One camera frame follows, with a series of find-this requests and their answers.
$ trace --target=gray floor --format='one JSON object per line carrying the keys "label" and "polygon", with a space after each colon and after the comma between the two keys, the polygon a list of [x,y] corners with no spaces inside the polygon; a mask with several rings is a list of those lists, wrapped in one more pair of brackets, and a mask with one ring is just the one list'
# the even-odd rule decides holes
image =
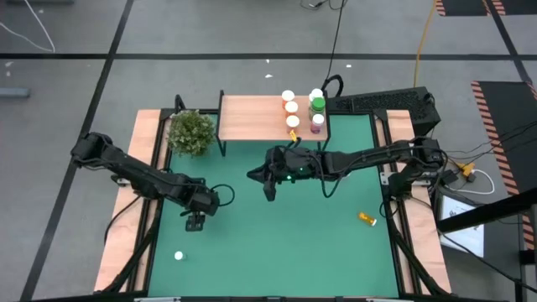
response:
{"label": "gray floor", "polygon": [[[328,53],[337,12],[312,12],[289,0],[137,0],[119,53]],[[59,53],[108,52],[125,0],[78,0],[72,6],[35,6]],[[430,2],[350,1],[336,51],[413,54]],[[519,53],[537,54],[537,17],[503,17]],[[25,6],[0,0],[0,21],[48,47]],[[0,29],[0,53],[39,52]],[[427,54],[507,54],[492,17],[433,17]],[[0,101],[0,300],[16,300],[28,277],[63,180],[69,151],[80,131],[100,60],[0,60],[0,86],[32,89],[28,100]],[[537,81],[537,62],[524,62]],[[327,60],[115,60],[91,129],[127,149],[137,110],[171,107],[180,93],[188,107],[216,107],[218,92],[305,94],[322,84]],[[345,80],[345,94],[408,88],[413,61],[335,60],[332,73]],[[423,61],[420,86],[437,101],[442,123],[435,137],[445,149],[470,149],[487,141],[470,82],[520,81],[510,61]],[[497,192],[469,195],[493,202],[507,196],[493,156],[477,167],[494,179]],[[34,298],[89,294],[100,258],[102,235],[117,188],[108,172],[78,171],[46,258]],[[487,190],[484,180],[468,185]],[[467,255],[444,249],[453,291],[482,299],[514,299],[513,284]]]}

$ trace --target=white wire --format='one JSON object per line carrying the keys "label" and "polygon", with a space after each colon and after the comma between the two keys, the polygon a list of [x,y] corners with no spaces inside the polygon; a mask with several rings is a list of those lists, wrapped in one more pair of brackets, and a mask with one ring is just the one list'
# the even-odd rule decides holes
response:
{"label": "white wire", "polygon": [[449,190],[454,190],[454,191],[461,192],[461,193],[470,193],[470,194],[477,194],[477,195],[491,195],[492,193],[494,193],[496,188],[494,186],[493,179],[487,174],[487,172],[485,172],[483,170],[480,170],[480,169],[473,169],[472,172],[479,172],[479,173],[482,173],[483,175],[487,176],[488,181],[490,181],[490,185],[492,186],[492,189],[489,192],[477,192],[477,191],[472,191],[472,190],[453,189],[448,185],[446,186],[446,188],[449,189]]}
{"label": "white wire", "polygon": [[47,32],[47,29],[44,27],[44,25],[41,23],[41,20],[39,19],[39,17],[37,16],[37,14],[35,13],[34,9],[32,8],[32,6],[30,5],[30,3],[28,2],[28,0],[24,0],[26,2],[26,5],[28,6],[28,8],[30,9],[30,12],[32,12],[32,14],[34,15],[35,19],[37,20],[37,22],[39,23],[39,25],[41,26],[41,28],[43,29],[44,31],[44,34],[47,36],[47,39],[49,40],[50,42],[50,46],[52,46],[52,49],[46,49],[45,47],[41,47],[39,45],[37,45],[36,43],[34,43],[32,40],[28,39],[27,37],[21,35],[21,34],[17,34],[15,33],[14,31],[12,31],[11,29],[8,28],[8,26],[6,26],[4,23],[0,22],[0,26],[2,26],[4,29],[6,29],[8,31],[8,33],[12,34],[12,35],[15,35],[19,38],[22,38],[22,39],[25,39],[28,43],[30,43],[31,45],[33,45],[35,48],[38,48],[38,49],[41,49],[41,50],[44,50],[44,51],[49,51],[49,52],[52,52],[52,53],[55,53],[56,52],[56,47],[54,46],[54,42],[52,42],[52,39],[50,38],[49,36],[49,32]]}

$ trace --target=green table surface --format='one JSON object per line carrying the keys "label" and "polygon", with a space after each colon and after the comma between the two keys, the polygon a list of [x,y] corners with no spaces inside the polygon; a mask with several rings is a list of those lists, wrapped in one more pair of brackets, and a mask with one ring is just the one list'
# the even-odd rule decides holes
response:
{"label": "green table surface", "polygon": [[[369,116],[332,116],[327,150],[373,147]],[[396,297],[394,261],[376,167],[352,172],[326,199],[319,180],[277,185],[268,202],[263,185],[246,173],[264,162],[268,148],[286,142],[227,142],[201,158],[173,156],[170,168],[225,183],[235,201],[208,216],[202,232],[185,232],[181,206],[166,200],[149,297],[163,296],[364,296]],[[316,148],[316,143],[302,146]],[[327,183],[330,190],[333,183]],[[218,188],[221,203],[231,196]],[[363,211],[378,219],[369,226]],[[184,260],[175,260],[181,251]]]}

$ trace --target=green plant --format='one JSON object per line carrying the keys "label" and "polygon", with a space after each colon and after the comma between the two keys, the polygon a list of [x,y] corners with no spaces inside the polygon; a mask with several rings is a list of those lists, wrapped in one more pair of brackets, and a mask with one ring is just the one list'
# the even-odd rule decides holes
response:
{"label": "green plant", "polygon": [[214,123],[207,115],[184,110],[171,118],[168,145],[179,156],[201,156],[214,141]]}

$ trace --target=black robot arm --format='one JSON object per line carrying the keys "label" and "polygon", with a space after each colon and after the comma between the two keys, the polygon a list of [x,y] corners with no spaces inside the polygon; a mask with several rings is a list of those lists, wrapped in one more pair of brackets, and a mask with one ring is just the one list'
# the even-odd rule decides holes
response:
{"label": "black robot arm", "polygon": [[136,194],[148,199],[166,198],[191,213],[186,231],[201,231],[205,217],[214,216],[220,200],[218,194],[205,185],[205,179],[185,174],[166,173],[125,154],[104,134],[88,133],[70,151],[78,167],[109,169],[129,180]]}
{"label": "black robot arm", "polygon": [[354,170],[395,162],[406,166],[400,173],[389,176],[388,191],[393,196],[401,196],[424,172],[442,167],[444,159],[438,142],[430,138],[398,141],[352,154],[276,146],[267,151],[265,163],[249,171],[247,176],[262,183],[267,199],[272,201],[276,195],[275,185],[283,181],[339,181]]}

